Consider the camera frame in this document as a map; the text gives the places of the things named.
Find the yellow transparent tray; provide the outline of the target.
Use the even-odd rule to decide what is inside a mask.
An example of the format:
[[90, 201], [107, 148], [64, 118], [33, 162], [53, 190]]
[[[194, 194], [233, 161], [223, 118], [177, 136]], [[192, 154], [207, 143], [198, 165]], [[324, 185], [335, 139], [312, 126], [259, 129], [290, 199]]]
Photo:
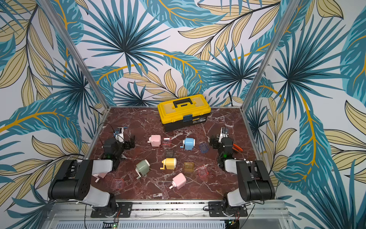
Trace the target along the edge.
[[184, 172], [185, 173], [194, 173], [194, 163], [193, 162], [185, 162], [184, 163]]

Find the yellow pencil sharpener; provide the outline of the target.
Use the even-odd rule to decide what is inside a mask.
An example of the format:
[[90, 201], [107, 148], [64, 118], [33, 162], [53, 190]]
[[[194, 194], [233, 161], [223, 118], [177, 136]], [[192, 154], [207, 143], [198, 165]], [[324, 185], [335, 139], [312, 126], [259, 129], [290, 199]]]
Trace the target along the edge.
[[174, 170], [177, 165], [176, 158], [166, 158], [162, 161], [163, 166], [160, 168], [161, 170], [169, 169]]

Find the pink pencil sharpener front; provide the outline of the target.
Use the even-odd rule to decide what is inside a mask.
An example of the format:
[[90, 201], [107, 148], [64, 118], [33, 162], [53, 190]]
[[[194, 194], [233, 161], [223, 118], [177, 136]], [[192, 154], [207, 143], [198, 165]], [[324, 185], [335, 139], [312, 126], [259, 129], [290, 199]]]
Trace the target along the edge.
[[172, 184], [169, 189], [177, 188], [180, 189], [186, 184], [186, 177], [183, 173], [179, 173], [173, 178]]

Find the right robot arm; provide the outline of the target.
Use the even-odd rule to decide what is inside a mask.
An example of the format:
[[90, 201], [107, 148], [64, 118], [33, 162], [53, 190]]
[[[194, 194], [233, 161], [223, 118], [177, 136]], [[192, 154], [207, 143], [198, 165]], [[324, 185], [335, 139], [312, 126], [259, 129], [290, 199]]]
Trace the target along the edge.
[[218, 150], [218, 166], [236, 174], [238, 188], [224, 194], [221, 201], [208, 202], [211, 217], [247, 216], [246, 207], [251, 203], [264, 204], [275, 198], [275, 189], [262, 160], [237, 160], [234, 153], [243, 150], [229, 137], [211, 137], [210, 146]]

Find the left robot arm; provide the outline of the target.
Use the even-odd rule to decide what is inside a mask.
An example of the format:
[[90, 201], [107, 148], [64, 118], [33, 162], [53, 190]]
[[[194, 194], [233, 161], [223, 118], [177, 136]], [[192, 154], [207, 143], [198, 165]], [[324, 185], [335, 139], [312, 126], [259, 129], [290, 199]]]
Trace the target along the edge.
[[64, 161], [49, 186], [48, 198], [89, 205], [92, 208], [91, 218], [129, 218], [131, 202], [116, 202], [114, 194], [93, 187], [91, 181], [94, 175], [107, 174], [118, 168], [123, 150], [135, 147], [135, 136], [124, 143], [112, 138], [105, 141], [105, 145], [105, 152], [112, 154], [108, 159]]

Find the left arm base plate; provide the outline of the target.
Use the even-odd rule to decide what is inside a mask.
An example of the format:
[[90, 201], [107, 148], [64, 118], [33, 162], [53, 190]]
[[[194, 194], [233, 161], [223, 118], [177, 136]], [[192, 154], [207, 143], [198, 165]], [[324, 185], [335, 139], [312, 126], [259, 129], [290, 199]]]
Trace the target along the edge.
[[91, 218], [129, 218], [132, 211], [131, 202], [110, 203], [105, 207], [92, 208]]

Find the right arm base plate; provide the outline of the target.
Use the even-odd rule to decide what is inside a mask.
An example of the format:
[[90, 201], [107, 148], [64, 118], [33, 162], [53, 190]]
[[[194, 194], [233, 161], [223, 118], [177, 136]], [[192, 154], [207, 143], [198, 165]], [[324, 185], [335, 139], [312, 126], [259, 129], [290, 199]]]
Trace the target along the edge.
[[232, 207], [223, 201], [208, 202], [208, 212], [210, 217], [246, 217], [247, 209], [242, 206]]

